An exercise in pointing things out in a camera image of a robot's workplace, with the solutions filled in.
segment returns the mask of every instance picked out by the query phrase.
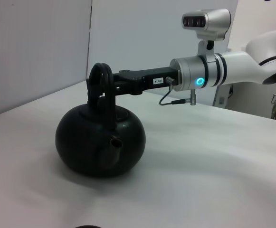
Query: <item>teapot spout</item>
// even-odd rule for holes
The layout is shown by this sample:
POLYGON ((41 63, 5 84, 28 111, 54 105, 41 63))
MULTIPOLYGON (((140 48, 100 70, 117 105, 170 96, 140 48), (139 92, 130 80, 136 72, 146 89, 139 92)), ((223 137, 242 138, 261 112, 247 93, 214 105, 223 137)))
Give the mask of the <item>teapot spout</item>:
POLYGON ((104 150, 100 154, 100 166, 104 169, 110 169, 120 159, 120 152, 123 147, 123 143, 120 139, 113 138, 110 141, 110 147, 108 150, 104 150))

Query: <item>black teapot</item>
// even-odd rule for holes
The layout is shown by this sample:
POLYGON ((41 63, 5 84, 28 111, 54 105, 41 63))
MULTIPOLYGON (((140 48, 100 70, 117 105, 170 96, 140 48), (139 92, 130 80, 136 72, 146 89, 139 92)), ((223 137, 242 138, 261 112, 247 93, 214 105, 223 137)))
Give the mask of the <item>black teapot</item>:
POLYGON ((131 111, 115 105, 114 76, 107 64, 95 64, 86 81, 88 102, 71 109, 60 121, 57 152, 79 173, 93 177, 121 175, 144 152, 143 125, 131 111))

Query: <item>white table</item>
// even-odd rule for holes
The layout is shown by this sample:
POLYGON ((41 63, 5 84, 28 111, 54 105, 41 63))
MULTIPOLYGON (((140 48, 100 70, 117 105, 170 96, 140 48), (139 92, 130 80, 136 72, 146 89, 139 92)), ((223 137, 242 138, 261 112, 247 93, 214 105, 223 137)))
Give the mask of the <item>white table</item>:
POLYGON ((0 228, 276 228, 276 121, 160 98, 117 98, 147 143, 130 173, 108 180, 73 173, 55 149, 85 83, 1 114, 0 228))

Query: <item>camera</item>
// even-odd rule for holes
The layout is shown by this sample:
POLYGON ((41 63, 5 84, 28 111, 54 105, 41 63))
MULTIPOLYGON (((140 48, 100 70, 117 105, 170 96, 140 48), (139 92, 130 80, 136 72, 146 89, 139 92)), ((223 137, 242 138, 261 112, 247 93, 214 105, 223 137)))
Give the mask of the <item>camera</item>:
POLYGON ((182 27, 194 30, 203 40, 224 40, 231 25, 228 9, 198 10, 182 16, 182 27))

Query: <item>sticker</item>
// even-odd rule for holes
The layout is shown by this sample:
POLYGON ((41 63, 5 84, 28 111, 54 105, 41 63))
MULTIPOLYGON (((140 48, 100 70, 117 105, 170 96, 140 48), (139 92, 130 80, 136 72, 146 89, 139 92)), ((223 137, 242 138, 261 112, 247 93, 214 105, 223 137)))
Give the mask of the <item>sticker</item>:
POLYGON ((152 83, 155 85, 155 84, 162 84, 164 83, 164 80, 163 80, 163 77, 159 77, 159 78, 154 78, 152 80, 152 83))

